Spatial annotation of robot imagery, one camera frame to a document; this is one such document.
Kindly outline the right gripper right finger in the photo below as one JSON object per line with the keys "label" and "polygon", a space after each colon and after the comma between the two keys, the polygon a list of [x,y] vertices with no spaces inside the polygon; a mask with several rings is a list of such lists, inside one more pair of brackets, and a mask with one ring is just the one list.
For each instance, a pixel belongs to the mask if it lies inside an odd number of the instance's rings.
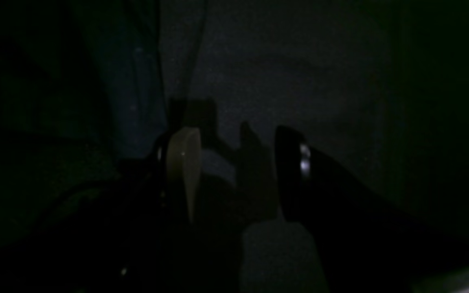
{"label": "right gripper right finger", "polygon": [[275,131],[275,166],[287,221],[309,226],[365,196],[365,186],[344,165],[285,125]]}

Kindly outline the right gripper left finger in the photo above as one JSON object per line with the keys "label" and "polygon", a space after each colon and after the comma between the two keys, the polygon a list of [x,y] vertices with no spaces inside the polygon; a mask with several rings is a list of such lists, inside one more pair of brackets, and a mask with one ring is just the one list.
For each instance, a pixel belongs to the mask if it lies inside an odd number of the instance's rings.
{"label": "right gripper left finger", "polygon": [[156,201],[161,217],[171,225],[193,224],[202,174],[201,132],[183,127],[160,137],[155,146]]}

